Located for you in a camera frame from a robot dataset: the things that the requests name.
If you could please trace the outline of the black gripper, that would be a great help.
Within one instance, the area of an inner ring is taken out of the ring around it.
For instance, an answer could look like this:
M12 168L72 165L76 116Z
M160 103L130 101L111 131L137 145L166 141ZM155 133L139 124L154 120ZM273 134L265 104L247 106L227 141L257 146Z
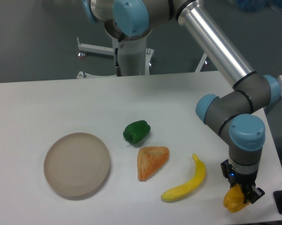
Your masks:
M243 189L244 203L254 204L264 194L264 190L256 187L255 180L258 175L258 170L249 174L238 173L234 170L229 172L229 184L232 188L236 184L239 184Z

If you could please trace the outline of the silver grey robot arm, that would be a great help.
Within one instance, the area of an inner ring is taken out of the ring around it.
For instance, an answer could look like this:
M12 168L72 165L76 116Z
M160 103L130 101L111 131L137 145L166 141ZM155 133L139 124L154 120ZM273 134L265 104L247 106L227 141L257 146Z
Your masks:
M144 75L144 47L121 48L126 42L146 38L152 28L175 19L232 86L218 97L208 94L196 106L196 114L229 146L229 158L221 164L223 176L232 187L239 185L244 203L264 195L256 187L266 127L254 113L280 97L280 85L270 76L260 76L230 43L204 9L201 0L84 0L90 22L103 21L113 42L117 76Z

